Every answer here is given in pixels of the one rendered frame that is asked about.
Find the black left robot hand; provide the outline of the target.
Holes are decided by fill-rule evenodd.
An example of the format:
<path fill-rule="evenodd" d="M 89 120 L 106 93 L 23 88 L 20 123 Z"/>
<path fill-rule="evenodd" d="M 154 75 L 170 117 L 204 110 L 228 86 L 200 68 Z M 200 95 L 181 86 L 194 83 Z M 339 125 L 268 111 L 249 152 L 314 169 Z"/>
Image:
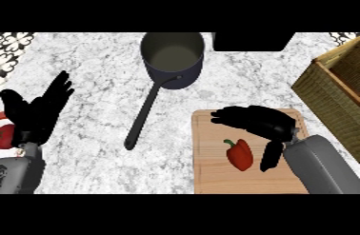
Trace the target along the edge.
<path fill-rule="evenodd" d="M 11 89 L 0 91 L 4 114 L 14 124 L 11 146 L 33 143 L 42 145 L 51 135 L 60 111 L 75 90 L 69 73 L 61 70 L 52 79 L 44 94 L 26 102 Z"/>

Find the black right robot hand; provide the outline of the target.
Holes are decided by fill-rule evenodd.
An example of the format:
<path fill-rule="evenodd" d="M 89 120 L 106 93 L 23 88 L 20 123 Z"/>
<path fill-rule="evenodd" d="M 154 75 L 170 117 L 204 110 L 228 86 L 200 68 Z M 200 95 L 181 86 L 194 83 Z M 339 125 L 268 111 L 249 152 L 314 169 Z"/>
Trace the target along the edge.
<path fill-rule="evenodd" d="M 283 153 L 284 142 L 289 142 L 293 137 L 294 119 L 281 111 L 260 106 L 224 107 L 216 109 L 210 116 L 213 124 L 244 129 L 250 134 L 268 140 L 259 170 L 274 168 Z"/>

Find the red bell pepper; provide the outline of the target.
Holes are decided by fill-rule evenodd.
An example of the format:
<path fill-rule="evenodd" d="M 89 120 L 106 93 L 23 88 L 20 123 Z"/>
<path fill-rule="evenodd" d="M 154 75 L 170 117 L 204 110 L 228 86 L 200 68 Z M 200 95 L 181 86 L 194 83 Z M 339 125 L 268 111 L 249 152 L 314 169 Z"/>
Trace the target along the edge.
<path fill-rule="evenodd" d="M 238 139 L 237 142 L 232 143 L 228 139 L 224 139 L 224 142 L 229 145 L 225 151 L 228 162 L 240 171 L 247 170 L 253 164 L 253 155 L 246 141 Z"/>

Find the wicker basket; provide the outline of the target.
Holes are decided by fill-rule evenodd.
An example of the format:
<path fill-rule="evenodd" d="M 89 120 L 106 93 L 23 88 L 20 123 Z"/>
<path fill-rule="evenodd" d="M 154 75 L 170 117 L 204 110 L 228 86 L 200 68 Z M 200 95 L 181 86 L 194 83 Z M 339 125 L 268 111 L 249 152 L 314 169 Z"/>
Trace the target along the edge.
<path fill-rule="evenodd" d="M 360 163 L 360 36 L 315 57 L 290 88 Z"/>

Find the wooden cutting board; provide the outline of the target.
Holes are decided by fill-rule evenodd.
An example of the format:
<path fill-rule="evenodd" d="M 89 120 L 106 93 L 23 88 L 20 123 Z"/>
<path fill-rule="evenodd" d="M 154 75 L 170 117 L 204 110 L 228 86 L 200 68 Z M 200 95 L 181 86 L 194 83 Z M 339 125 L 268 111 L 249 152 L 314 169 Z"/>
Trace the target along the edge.
<path fill-rule="evenodd" d="M 212 109 L 193 112 L 193 164 L 194 193 L 252 193 L 252 194 L 306 194 L 308 191 L 280 158 L 278 164 L 265 172 L 259 171 L 259 161 L 268 140 L 250 134 L 246 130 L 210 123 Z M 253 164 L 240 171 L 225 158 L 229 144 L 243 139 L 253 154 Z"/>

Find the red and white object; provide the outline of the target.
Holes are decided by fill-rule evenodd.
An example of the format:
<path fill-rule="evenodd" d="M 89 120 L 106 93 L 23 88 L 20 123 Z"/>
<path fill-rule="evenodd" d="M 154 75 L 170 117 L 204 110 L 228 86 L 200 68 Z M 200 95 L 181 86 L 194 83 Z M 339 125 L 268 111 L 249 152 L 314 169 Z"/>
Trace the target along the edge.
<path fill-rule="evenodd" d="M 0 111 L 0 158 L 21 157 L 23 149 L 11 145 L 14 124 Z"/>

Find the black appliance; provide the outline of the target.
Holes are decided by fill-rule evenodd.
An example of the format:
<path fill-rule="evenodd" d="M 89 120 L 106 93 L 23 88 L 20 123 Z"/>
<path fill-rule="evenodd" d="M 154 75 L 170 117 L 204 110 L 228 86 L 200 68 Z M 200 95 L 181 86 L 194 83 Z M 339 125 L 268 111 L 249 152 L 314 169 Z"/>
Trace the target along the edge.
<path fill-rule="evenodd" d="M 213 32 L 213 51 L 281 51 L 291 32 Z"/>

